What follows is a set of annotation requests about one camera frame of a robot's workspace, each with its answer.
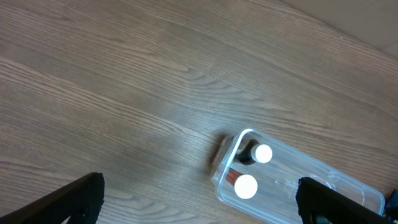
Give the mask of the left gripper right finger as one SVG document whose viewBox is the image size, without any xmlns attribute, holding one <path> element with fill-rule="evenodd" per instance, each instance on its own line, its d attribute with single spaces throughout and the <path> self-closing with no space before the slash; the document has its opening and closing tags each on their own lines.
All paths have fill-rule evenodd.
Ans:
<svg viewBox="0 0 398 224">
<path fill-rule="evenodd" d="M 383 195 L 351 177 L 334 182 L 302 177 L 295 200 L 303 223 L 390 223 L 382 217 Z"/>
</svg>

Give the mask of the black bottle white cap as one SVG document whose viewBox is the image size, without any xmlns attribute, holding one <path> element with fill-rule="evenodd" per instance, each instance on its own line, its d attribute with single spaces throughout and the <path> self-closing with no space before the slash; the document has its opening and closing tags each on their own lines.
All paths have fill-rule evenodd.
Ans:
<svg viewBox="0 0 398 224">
<path fill-rule="evenodd" d="M 235 159 L 244 165 L 268 163 L 273 156 L 270 146 L 255 139 L 245 139 L 238 146 Z"/>
</svg>

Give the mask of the clear plastic container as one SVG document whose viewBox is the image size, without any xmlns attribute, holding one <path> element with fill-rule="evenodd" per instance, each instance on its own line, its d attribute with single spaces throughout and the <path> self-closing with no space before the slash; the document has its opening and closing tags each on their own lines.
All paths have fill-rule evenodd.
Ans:
<svg viewBox="0 0 398 224">
<path fill-rule="evenodd" d="M 265 164 L 248 166 L 237 161 L 238 146 L 245 139 L 255 139 L 270 146 L 272 159 Z M 229 169 L 249 174 L 257 180 L 255 196 L 245 200 L 235 194 L 233 186 L 225 180 Z M 223 139 L 211 170 L 211 181 L 218 200 L 268 223 L 301 223 L 295 196 L 302 177 L 311 177 L 318 182 L 334 182 L 351 176 L 250 128 Z"/>
</svg>

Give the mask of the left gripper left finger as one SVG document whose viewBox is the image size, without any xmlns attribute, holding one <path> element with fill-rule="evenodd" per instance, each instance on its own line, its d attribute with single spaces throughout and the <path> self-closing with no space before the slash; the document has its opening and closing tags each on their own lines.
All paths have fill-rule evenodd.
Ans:
<svg viewBox="0 0 398 224">
<path fill-rule="evenodd" d="M 1 217 L 1 224 L 96 223 L 103 203 L 103 174 L 91 172 Z"/>
</svg>

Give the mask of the orange tube white cap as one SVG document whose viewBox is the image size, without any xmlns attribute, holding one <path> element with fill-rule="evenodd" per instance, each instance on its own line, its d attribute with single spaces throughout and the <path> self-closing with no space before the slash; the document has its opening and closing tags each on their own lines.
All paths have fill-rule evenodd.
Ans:
<svg viewBox="0 0 398 224">
<path fill-rule="evenodd" d="M 225 180 L 233 186 L 235 194 L 241 199 L 250 199 L 257 193 L 257 180 L 249 174 L 229 169 Z"/>
</svg>

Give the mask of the blue lozenge packet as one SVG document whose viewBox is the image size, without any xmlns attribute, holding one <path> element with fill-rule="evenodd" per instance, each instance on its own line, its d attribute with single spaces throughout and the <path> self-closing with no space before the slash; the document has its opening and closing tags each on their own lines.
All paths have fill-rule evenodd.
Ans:
<svg viewBox="0 0 398 224">
<path fill-rule="evenodd" d="M 382 217 L 393 224 L 398 224 L 398 189 L 395 189 L 386 204 Z"/>
</svg>

